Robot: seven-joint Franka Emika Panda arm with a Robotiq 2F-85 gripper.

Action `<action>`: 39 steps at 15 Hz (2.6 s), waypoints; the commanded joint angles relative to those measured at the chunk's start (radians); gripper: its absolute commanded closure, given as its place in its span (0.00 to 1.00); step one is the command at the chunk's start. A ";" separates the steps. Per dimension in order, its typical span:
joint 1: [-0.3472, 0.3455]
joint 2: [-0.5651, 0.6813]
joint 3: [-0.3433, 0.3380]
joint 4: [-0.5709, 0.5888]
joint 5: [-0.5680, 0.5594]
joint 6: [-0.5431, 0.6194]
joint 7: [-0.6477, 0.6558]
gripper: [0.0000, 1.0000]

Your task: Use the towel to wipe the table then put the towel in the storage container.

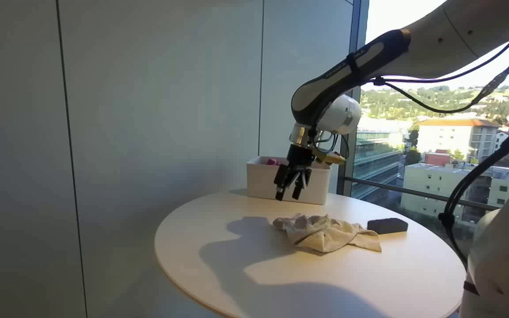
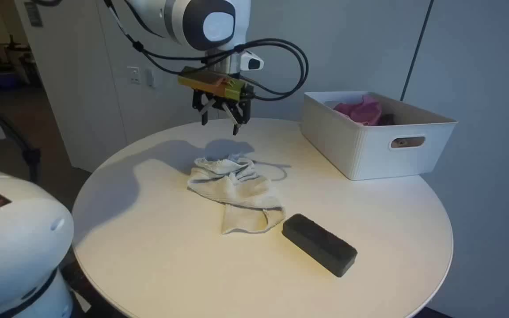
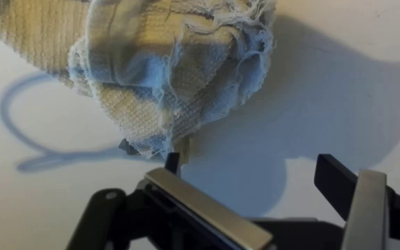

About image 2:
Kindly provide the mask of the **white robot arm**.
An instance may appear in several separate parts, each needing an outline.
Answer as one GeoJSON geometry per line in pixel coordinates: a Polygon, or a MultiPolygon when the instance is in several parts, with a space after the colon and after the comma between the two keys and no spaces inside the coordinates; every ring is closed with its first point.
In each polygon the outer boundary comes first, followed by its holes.
{"type": "MultiPolygon", "coordinates": [[[[245,45],[251,0],[125,0],[148,32],[203,54],[212,66],[245,45]]],[[[69,318],[60,264],[71,213],[42,188],[0,174],[0,318],[69,318]]]]}

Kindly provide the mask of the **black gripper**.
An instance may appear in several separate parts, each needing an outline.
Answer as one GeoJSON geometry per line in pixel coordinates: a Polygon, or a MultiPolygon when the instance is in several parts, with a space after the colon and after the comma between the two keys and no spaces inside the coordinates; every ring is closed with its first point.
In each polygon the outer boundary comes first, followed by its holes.
{"type": "Polygon", "coordinates": [[[212,99],[233,103],[233,133],[238,133],[238,130],[249,122],[251,101],[254,94],[253,87],[245,82],[208,69],[187,69],[184,75],[178,77],[178,84],[192,91],[192,108],[200,112],[201,126],[207,126],[208,122],[208,110],[212,107],[212,99]]]}

